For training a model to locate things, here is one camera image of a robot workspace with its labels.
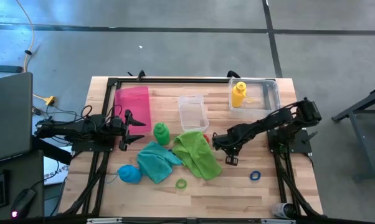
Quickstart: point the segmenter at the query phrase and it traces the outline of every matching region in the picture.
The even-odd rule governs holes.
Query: yellow squeeze bottle
[[[232,89],[232,106],[234,108],[240,107],[244,101],[247,93],[246,85],[244,82],[238,82]]]

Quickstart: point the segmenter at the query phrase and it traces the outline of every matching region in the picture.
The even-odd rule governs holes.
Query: green tape roll
[[[175,187],[176,187],[177,189],[185,189],[186,186],[188,186],[188,183],[187,183],[186,180],[183,179],[183,178],[180,178],[180,179],[176,182],[176,184],[175,184]]]

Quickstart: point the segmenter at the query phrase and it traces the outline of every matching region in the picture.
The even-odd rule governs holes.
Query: wooden tabletop
[[[108,77],[92,77],[86,105],[92,105],[92,114],[102,112],[103,99]],[[291,78],[277,78],[281,104],[296,101]],[[183,133],[179,118],[177,98],[181,95],[198,93],[204,95],[207,117],[210,122],[205,131],[225,134],[226,129],[247,122],[229,117],[228,84],[223,83],[123,83],[122,88],[148,86],[152,126],[164,122],[171,134]],[[137,165],[136,155],[150,141],[155,140],[153,133],[145,134],[143,139],[134,142],[126,152],[117,150],[110,154],[107,174],[114,174],[126,164]],[[59,211],[68,209],[77,199],[87,184],[91,152],[83,152],[73,159],[65,184]],[[143,177],[138,185],[122,182],[117,178],[105,184],[103,191],[101,216],[117,217],[201,217],[201,218],[268,218],[273,217],[270,207],[280,202],[275,163],[268,152],[266,134],[262,133],[243,146],[239,155],[238,166],[225,164],[225,153],[214,151],[223,170],[220,176],[210,181],[196,178],[187,167],[174,166],[173,173],[160,184],[154,184],[148,177]],[[292,154],[293,171],[297,188],[305,199],[319,213],[322,213],[316,180],[307,157]],[[262,173],[261,179],[252,181],[249,175],[253,170]],[[107,175],[106,181],[113,176]],[[184,190],[175,188],[178,179],[187,180]],[[90,210],[95,203],[97,189],[93,189]]]

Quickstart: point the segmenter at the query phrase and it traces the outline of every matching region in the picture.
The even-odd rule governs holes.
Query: concrete floor
[[[35,24],[266,28],[261,0],[21,3]],[[276,29],[375,30],[375,0],[268,3]],[[0,23],[27,20],[15,1],[0,0]],[[351,179],[365,165],[351,125],[330,120],[375,89],[375,36],[275,38],[283,77],[293,78],[298,97],[314,100],[324,118],[311,128],[319,132],[311,144],[324,213],[375,222],[375,180],[356,184]],[[0,30],[0,64],[22,65],[30,41],[28,30]],[[137,74],[144,70],[149,76],[224,77],[228,70],[235,70],[242,77],[275,77],[267,34],[37,31],[33,52],[29,71],[34,74],[34,92],[59,97],[59,106],[64,110],[79,111],[84,106],[94,75]],[[39,100],[34,100],[34,105],[44,108]],[[71,119],[61,114],[55,117]]]

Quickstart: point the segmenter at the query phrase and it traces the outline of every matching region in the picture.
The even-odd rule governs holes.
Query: computer mouse
[[[32,189],[24,189],[14,199],[11,207],[11,218],[25,218],[30,210],[30,204],[32,199],[36,195],[36,192]]]

